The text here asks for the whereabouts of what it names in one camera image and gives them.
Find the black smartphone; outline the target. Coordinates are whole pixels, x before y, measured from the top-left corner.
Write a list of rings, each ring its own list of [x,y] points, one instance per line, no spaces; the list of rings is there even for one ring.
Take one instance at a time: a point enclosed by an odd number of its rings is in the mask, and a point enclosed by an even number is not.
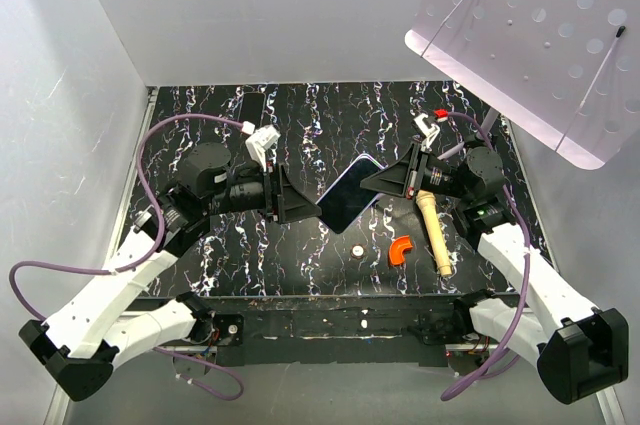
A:
[[[361,181],[382,170],[382,165],[369,154],[360,154],[317,200],[319,219],[332,232],[343,233],[379,194],[361,187]]]

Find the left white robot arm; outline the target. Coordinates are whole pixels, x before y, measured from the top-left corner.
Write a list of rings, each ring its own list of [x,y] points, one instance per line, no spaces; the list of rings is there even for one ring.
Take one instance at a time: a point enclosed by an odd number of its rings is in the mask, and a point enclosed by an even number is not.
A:
[[[121,314],[164,270],[200,238],[216,215],[258,211],[280,224],[321,214],[288,179],[284,168],[251,160],[231,170],[231,154],[220,143],[195,147],[157,200],[159,220],[138,216],[112,261],[58,312],[28,321],[19,336],[73,401],[100,390],[129,360],[173,341],[193,345],[231,335],[230,316],[214,310],[194,292],[185,292],[134,319]]]

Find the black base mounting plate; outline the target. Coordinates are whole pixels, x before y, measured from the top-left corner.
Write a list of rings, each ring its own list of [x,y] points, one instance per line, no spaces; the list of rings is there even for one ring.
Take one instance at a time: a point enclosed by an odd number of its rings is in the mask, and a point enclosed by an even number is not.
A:
[[[452,295],[210,297],[213,338],[172,339],[224,367],[259,364],[416,363],[445,367],[452,354],[479,362],[492,339],[465,336]]]

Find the lilac phone case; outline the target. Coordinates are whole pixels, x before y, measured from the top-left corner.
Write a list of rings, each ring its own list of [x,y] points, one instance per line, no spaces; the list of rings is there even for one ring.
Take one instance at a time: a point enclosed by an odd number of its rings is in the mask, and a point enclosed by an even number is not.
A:
[[[382,166],[369,155],[358,156],[348,167],[343,179],[345,181],[345,206],[353,213],[369,207],[380,194],[362,189],[360,182],[376,172]]]

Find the orange elbow pipe piece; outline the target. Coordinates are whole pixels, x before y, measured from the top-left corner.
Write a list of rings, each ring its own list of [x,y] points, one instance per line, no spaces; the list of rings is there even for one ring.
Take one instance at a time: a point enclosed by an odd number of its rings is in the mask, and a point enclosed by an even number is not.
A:
[[[413,250],[413,242],[408,235],[395,239],[388,250],[390,267],[400,267],[406,263],[406,255]]]

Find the white perforated music stand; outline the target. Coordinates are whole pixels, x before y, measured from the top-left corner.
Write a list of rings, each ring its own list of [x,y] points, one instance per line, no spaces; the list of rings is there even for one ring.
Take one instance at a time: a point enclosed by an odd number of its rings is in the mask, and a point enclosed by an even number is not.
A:
[[[458,82],[604,199],[632,194],[639,0],[419,0],[411,55]]]

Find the dark phone at back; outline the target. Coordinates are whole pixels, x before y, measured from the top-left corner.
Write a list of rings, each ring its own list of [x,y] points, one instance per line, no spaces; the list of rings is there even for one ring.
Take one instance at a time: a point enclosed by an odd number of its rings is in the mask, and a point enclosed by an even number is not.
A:
[[[266,96],[261,92],[248,92],[242,96],[239,121],[261,126]]]

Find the phone with teal case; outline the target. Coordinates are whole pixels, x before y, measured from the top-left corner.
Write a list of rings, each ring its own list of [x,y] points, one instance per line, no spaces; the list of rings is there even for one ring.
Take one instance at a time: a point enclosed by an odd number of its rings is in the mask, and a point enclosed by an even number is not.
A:
[[[140,211],[138,212],[133,220],[132,229],[138,232],[142,229],[142,227],[146,224],[146,222],[151,218],[151,213],[149,211]]]

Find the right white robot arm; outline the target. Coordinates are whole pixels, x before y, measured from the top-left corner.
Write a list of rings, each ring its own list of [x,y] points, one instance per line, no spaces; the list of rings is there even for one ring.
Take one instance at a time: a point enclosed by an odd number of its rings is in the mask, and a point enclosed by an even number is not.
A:
[[[497,353],[511,351],[532,364],[563,404],[625,381],[627,320],[617,309],[603,310],[582,296],[531,246],[518,214],[507,209],[504,184],[502,160],[490,148],[476,147],[451,167],[418,144],[361,182],[378,194],[415,199],[433,192],[457,199],[456,231],[519,293],[515,307],[488,290],[457,299],[452,328],[460,340],[497,340]]]

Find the wooden recorder flute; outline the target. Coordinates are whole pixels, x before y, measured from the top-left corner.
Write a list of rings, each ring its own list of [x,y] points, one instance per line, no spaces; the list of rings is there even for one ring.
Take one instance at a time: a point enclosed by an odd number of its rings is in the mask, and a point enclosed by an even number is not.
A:
[[[449,278],[454,270],[438,218],[435,195],[431,192],[419,191],[416,196],[416,205],[423,217],[437,272],[442,278]]]

